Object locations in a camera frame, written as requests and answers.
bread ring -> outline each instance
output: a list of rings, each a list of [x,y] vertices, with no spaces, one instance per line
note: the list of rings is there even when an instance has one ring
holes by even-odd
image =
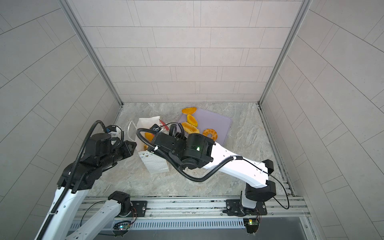
[[[209,134],[212,135],[212,137],[210,137],[210,138],[212,138],[214,141],[216,141],[216,139],[217,139],[217,132],[215,130],[213,130],[213,129],[210,129],[210,128],[208,128],[208,129],[203,131],[203,135],[204,136],[208,137]]]

wall tile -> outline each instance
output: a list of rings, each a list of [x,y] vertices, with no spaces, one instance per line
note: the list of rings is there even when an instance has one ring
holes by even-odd
[[[383,8],[384,2],[380,0],[370,1],[368,6],[360,1],[328,1],[320,15],[363,39],[383,16]]]
[[[379,232],[380,236],[384,236],[384,221],[373,222],[373,225],[376,227],[376,230]]]
[[[137,14],[136,4],[134,0],[127,0],[129,12],[131,13],[134,26],[141,26],[139,15]]]
[[[308,80],[304,80],[295,98],[320,138],[341,124],[341,120]]]
[[[131,94],[129,95],[133,103],[166,103],[166,94]]]
[[[44,19],[44,16],[43,17],[39,17],[36,19],[39,24],[43,27],[44,31],[47,33],[47,35],[49,36],[49,38],[53,41],[53,43],[56,45],[56,46],[59,46],[61,44],[61,41],[59,40],[59,38],[56,36],[56,34],[53,32],[52,28],[49,26],[49,24],[47,23],[47,21]]]
[[[269,91],[265,101],[268,103],[268,106],[271,109],[272,115],[276,115],[277,111],[281,108],[279,101],[277,100],[275,94],[272,91]]]
[[[297,35],[311,48],[317,50],[332,25],[333,23],[325,18],[312,11],[308,11]]]
[[[1,140],[34,108],[44,95],[45,93],[24,73],[0,89]]]
[[[234,87],[235,87],[235,83],[230,83],[230,82],[225,82],[225,83],[202,82],[200,83],[200,93],[231,94],[233,93]]]
[[[295,37],[288,56],[311,83],[327,65],[327,62],[299,37]]]
[[[262,94],[266,83],[240,83],[237,93]]]
[[[284,82],[281,84],[279,90],[277,91],[276,98],[283,108],[289,123],[292,125],[303,112],[303,110]]]
[[[154,94],[151,83],[116,83],[121,94]]]
[[[215,82],[217,67],[176,67],[178,82]]]
[[[133,26],[126,1],[73,0],[73,3],[85,26]]]
[[[284,62],[279,70],[279,74],[291,91],[301,77],[301,71],[288,56],[284,59]]]
[[[305,162],[307,160],[308,160],[307,155],[305,155],[305,153],[303,153],[298,158],[293,160],[293,163],[294,163],[295,167],[297,167],[297,166],[299,166],[300,164],[302,164],[303,162]]]
[[[77,108],[71,107],[37,154],[60,165],[86,120]]]
[[[261,67],[224,67],[222,82],[256,82]]]
[[[49,207],[36,204],[33,208],[31,215],[45,217],[49,211]]]
[[[341,225],[322,227],[326,237],[347,237]]]
[[[0,29],[3,32],[9,31],[12,29],[11,25],[0,15]]]
[[[378,232],[350,187],[329,192],[327,197],[337,213],[348,239],[380,239]]]
[[[361,144],[382,172],[384,172],[384,146],[382,144],[383,142],[384,132],[381,132]]]
[[[371,101],[378,108],[381,108],[382,106],[384,106],[384,91],[381,91],[378,95],[376,95],[373,99],[371,99]]]
[[[98,103],[96,107],[93,109],[91,115],[89,116],[88,120],[85,122],[83,128],[78,134],[78,137],[81,140],[84,140],[84,137],[87,135],[89,129],[91,128],[92,124],[96,120],[104,119],[107,115],[107,112],[101,107],[101,105]]]
[[[207,102],[242,102],[244,94],[207,94]]]
[[[15,239],[52,176],[53,174],[46,170],[28,165],[0,202],[2,213],[0,231],[5,239]],[[18,216],[18,221],[10,221],[15,214]]]
[[[329,180],[328,182],[323,183],[321,186],[323,187],[324,192],[327,193],[327,192],[331,192],[333,190],[348,186],[348,183],[345,180],[344,176],[341,175],[337,178],[334,178],[332,180]]]
[[[0,73],[12,79],[56,46],[36,21],[1,34]]]
[[[248,27],[254,2],[202,1],[201,26]]]
[[[52,116],[49,112],[47,112],[44,108],[42,108],[39,104],[37,104],[32,111],[39,115],[42,119],[47,121],[49,124],[51,124],[53,127],[57,127],[59,124],[59,121]]]
[[[264,30],[265,28],[212,28],[210,47],[258,48]]]
[[[322,56],[367,98],[384,89],[384,53],[344,29],[336,32]]]
[[[44,19],[47,21],[55,35],[59,38],[60,42],[63,43],[75,35],[71,24],[68,22],[61,9],[44,15]]]
[[[369,44],[373,44],[384,32],[384,18],[381,18],[380,21],[372,28],[369,34],[364,38]]]
[[[66,156],[63,162],[60,164],[59,168],[57,169],[55,175],[52,177],[51,181],[49,182],[48,186],[44,190],[43,194],[41,194],[41,197],[37,201],[37,204],[47,206],[47,207],[50,207],[52,205],[52,201],[55,196],[55,191],[57,189],[57,181],[59,181],[59,178],[63,174],[64,168],[66,168],[70,163],[73,163],[74,159],[76,159],[79,149],[80,149],[79,145],[73,144],[69,149],[69,151],[67,150],[65,152]]]
[[[341,175],[340,170],[308,119],[305,119],[295,129],[295,134],[321,184]]]
[[[136,1],[141,26],[194,26],[193,1]]]
[[[246,66],[273,67],[279,57],[279,48],[251,48],[249,49]]]
[[[91,113],[106,90],[107,86],[104,80],[98,75],[80,95],[78,102],[87,112]]]
[[[290,28],[295,20],[300,2],[263,2],[256,27]]]
[[[98,27],[107,48],[154,48],[152,28]]]
[[[266,28],[261,48],[282,48],[290,28]]]
[[[89,112],[87,112],[87,110],[85,110],[85,108],[78,101],[76,101],[73,105],[81,112],[82,115],[84,115],[84,117],[89,118]]]
[[[194,66],[193,48],[148,48],[152,66]]]
[[[86,86],[72,70],[39,102],[39,105],[61,121],[85,88]]]
[[[313,86],[359,142],[384,130],[384,114],[331,65]]]
[[[260,101],[261,94],[244,94],[243,102],[252,103]]]
[[[30,239],[37,235],[41,225],[44,222],[44,217],[29,215],[21,230],[18,232],[15,240]]]
[[[140,48],[98,48],[98,50],[106,66],[146,66]]]
[[[105,67],[107,74],[112,82],[131,82],[125,67]]]
[[[24,73],[48,93],[81,61],[71,41],[66,41],[27,68]]]
[[[54,129],[37,114],[30,112],[0,143],[0,158],[3,159],[0,168],[1,196],[11,189]],[[18,146],[23,146],[23,150],[20,151]]]
[[[167,94],[169,102],[206,102],[206,94]]]
[[[291,90],[291,93],[293,95],[296,94],[297,90],[299,89],[299,87],[303,84],[304,80],[306,80],[304,74],[302,74],[299,78],[299,80],[297,81],[297,83],[295,84],[295,86],[292,88]]]
[[[336,32],[339,30],[339,26],[336,24],[333,24],[327,35],[325,36],[324,40],[320,44],[319,48],[316,50],[318,54],[322,54],[325,50],[325,48],[328,46],[329,42],[332,40],[333,36],[336,34]]]
[[[153,28],[158,48],[209,48],[210,28]]]
[[[276,123],[285,141],[285,145],[287,146],[288,151],[292,157],[292,160],[295,160],[301,154],[303,154],[304,151],[291,127],[291,124],[289,124],[287,120],[286,114],[282,113],[276,120]]]
[[[344,125],[344,123],[341,123],[321,140],[323,141],[325,146],[328,146],[331,142],[335,141],[338,137],[340,137],[347,131],[348,128]]]
[[[78,38],[77,35],[71,37],[70,40],[74,45],[74,47],[76,48],[76,50],[79,52],[81,58],[85,58],[86,56],[88,56],[87,51],[85,50],[83,44],[80,42],[80,39]]]
[[[44,169],[50,173],[53,173],[53,174],[55,174],[57,168],[59,167],[59,166],[51,163],[50,161],[47,161],[44,158],[39,157],[37,155],[33,158],[33,160],[31,161],[31,164],[35,165],[41,169]]]
[[[309,161],[297,167],[301,182],[322,227],[339,225],[340,222],[325,195]]]
[[[279,130],[275,133],[274,139],[276,141],[277,148],[281,154],[281,157],[283,158],[283,163],[284,163],[284,166],[286,167],[286,170],[288,171],[291,182],[297,181],[300,177],[297,173],[295,165],[292,161],[292,158],[288,152],[287,146]]]
[[[101,100],[105,104],[105,106],[110,109],[113,102],[115,101],[115,97],[113,96],[112,92],[107,89],[104,93],[104,95],[101,97]]]
[[[59,8],[57,2],[50,0],[36,0],[33,2],[4,0],[0,3],[0,14],[15,28]]]
[[[136,82],[172,82],[169,67],[131,67]]]
[[[327,149],[371,221],[383,220],[384,174],[350,132],[336,139]]]
[[[93,64],[93,62],[89,56],[84,58],[78,64],[78,67],[80,68],[81,72],[85,75],[85,77],[88,79],[88,82],[92,82],[98,74],[98,71],[95,68],[95,66],[94,66],[94,64]]]
[[[175,93],[195,93],[195,83],[170,83],[170,84],[158,84],[159,94],[175,94]]]
[[[96,26],[85,26],[82,28],[92,47],[106,48],[103,38],[101,37],[99,30]]]
[[[238,66],[242,52],[241,48],[202,48],[201,66]]]
[[[247,58],[248,58],[248,52],[249,52],[249,48],[243,48],[243,53],[242,53],[242,56],[241,56],[240,65],[239,66],[241,66],[241,67],[245,66],[245,63],[246,63]]]
[[[201,26],[201,1],[193,2],[194,26]]]

